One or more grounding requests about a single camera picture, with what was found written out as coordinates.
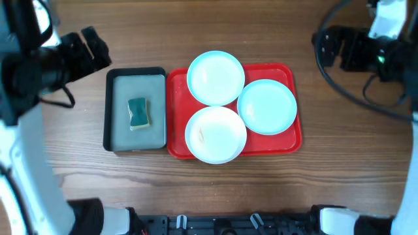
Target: red tray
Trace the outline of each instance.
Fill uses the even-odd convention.
[[[243,65],[246,85],[269,78],[286,85],[296,97],[292,72],[281,63]],[[187,69],[176,69],[167,78],[167,149],[178,159],[195,159],[185,144],[185,126],[195,112],[206,107],[187,88]],[[236,111],[236,100],[225,107]],[[247,129],[247,142],[240,156],[278,155],[295,152],[302,145],[299,114],[285,132],[264,136]]]

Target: plate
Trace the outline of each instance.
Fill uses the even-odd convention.
[[[190,93],[208,106],[223,106],[233,102],[240,95],[244,83],[242,65],[227,52],[205,52],[190,64],[187,71]]]
[[[225,107],[211,106],[196,112],[185,128],[190,152],[209,164],[232,161],[244,149],[247,129],[240,116]]]
[[[255,133],[280,134],[295,121],[295,96],[275,80],[260,79],[248,84],[238,98],[238,114]]]

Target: light blue plate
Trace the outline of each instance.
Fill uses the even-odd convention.
[[[238,114],[255,133],[273,135],[286,131],[295,121],[295,96],[285,85],[270,79],[248,84],[238,98]]]
[[[245,84],[244,69],[227,52],[211,51],[198,56],[187,71],[187,86],[192,96],[208,106],[233,102]]]

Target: green sponge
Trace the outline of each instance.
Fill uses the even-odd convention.
[[[129,115],[131,116],[131,130],[150,126],[150,119],[147,112],[147,100],[137,98],[128,100]]]

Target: wood grain surface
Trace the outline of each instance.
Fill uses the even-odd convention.
[[[312,204],[395,214],[410,163],[411,127],[359,108],[321,77],[310,41],[334,3],[59,0],[60,34],[92,25],[113,60],[111,67],[69,85],[77,102],[73,110],[42,107],[48,162],[65,196],[99,197],[139,214],[306,211]],[[332,23],[370,27],[365,4],[354,1]],[[304,135],[298,152],[212,166],[178,161],[165,150],[115,154],[103,149],[110,69],[161,66],[170,72],[208,50],[224,50],[242,63],[281,62],[293,71]],[[338,66],[329,71],[358,95],[369,76]],[[374,84],[370,92],[390,102],[400,88]],[[60,92],[49,98],[65,100]],[[1,228],[7,228],[0,214]]]

